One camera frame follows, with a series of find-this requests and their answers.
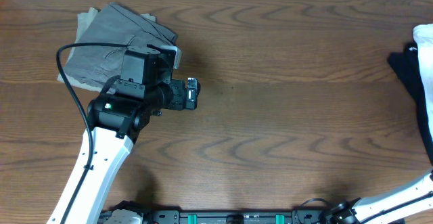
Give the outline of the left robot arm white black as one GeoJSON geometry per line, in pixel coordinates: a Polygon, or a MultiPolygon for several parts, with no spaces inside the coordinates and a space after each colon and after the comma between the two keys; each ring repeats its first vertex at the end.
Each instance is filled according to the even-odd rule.
{"type": "Polygon", "coordinates": [[[96,223],[116,174],[140,131],[163,109],[195,110],[200,83],[173,78],[181,50],[174,45],[119,45],[122,70],[83,108],[60,63],[59,74],[85,124],[80,152],[49,223],[96,223]]]}

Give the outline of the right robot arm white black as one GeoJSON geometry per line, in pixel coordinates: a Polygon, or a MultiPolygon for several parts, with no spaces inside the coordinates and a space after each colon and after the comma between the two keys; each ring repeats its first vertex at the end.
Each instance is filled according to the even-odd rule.
{"type": "Polygon", "coordinates": [[[326,223],[392,223],[432,208],[432,169],[394,190],[372,197],[357,198],[331,209],[326,223]]]}

